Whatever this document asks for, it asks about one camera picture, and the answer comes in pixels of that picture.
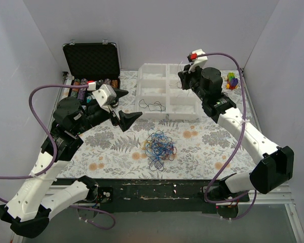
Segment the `case lid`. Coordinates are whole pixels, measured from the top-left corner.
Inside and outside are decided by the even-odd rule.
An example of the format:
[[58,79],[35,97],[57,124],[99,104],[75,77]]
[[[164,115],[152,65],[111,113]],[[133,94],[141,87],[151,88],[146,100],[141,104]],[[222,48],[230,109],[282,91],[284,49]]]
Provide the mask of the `case lid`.
[[120,75],[118,52],[114,43],[65,44],[63,51],[75,78],[117,79]]

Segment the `gray floor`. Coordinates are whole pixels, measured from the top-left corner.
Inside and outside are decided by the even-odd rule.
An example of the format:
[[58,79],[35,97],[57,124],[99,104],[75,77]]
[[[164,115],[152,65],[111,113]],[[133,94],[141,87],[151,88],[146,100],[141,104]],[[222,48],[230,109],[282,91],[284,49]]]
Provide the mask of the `gray floor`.
[[[246,207],[241,205],[239,209],[243,211]],[[80,221],[75,209],[67,209],[53,218],[40,236],[25,239],[23,243],[296,242],[284,205],[255,205],[245,218],[233,222],[208,218],[199,212],[116,213],[115,216],[116,226],[104,231]],[[107,226],[111,220],[97,215],[95,222]]]

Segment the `floral pattern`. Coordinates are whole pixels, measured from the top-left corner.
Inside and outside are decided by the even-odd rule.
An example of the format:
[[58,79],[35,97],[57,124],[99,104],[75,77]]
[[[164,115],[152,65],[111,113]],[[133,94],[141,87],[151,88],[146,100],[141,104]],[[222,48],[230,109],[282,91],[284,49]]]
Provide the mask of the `floral pattern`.
[[[129,94],[119,100],[117,111],[134,112],[136,79],[137,71],[121,71],[121,88],[128,90]],[[226,90],[223,83],[223,91],[242,111],[240,84],[231,91]],[[64,90],[61,98],[67,94],[68,90]],[[256,126],[248,103],[247,118]],[[141,149],[141,144],[157,130],[172,138],[177,154],[173,161],[164,161],[163,171],[153,172],[149,169],[150,159]],[[83,145],[59,178],[87,175],[113,179],[212,179],[236,145],[232,135],[205,114],[201,120],[195,121],[169,120],[168,117],[164,120],[138,119],[125,133],[110,121],[105,121],[80,137]],[[251,170],[254,166],[250,155],[241,147],[221,177]]]

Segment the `tangled wire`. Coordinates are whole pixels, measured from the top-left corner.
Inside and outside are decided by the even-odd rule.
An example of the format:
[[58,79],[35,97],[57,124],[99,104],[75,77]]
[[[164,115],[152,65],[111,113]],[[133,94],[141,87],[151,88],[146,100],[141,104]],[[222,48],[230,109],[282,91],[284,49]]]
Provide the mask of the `tangled wire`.
[[147,157],[151,159],[149,165],[151,171],[163,171],[164,160],[173,161],[177,148],[172,142],[172,138],[166,136],[162,131],[156,131],[149,135],[149,137],[143,142],[142,149],[145,150]]

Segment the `wall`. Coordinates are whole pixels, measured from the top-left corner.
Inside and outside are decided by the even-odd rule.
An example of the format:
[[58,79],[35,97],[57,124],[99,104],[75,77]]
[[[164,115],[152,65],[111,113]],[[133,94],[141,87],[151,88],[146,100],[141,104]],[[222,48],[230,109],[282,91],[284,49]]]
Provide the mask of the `wall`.
[[245,67],[263,133],[295,152],[290,181],[304,229],[304,0],[280,0]]
[[[27,175],[44,132],[28,107],[37,86],[62,82],[62,74],[22,0],[0,0],[0,175]],[[35,110],[48,124],[57,90],[40,91]],[[0,196],[11,199],[22,181],[0,181]],[[0,242],[12,231],[0,221]]]
[[[123,68],[179,63],[189,52],[227,52],[244,66],[278,0],[24,0],[63,70],[62,44],[71,38],[116,42]],[[233,69],[212,57],[209,65]]]

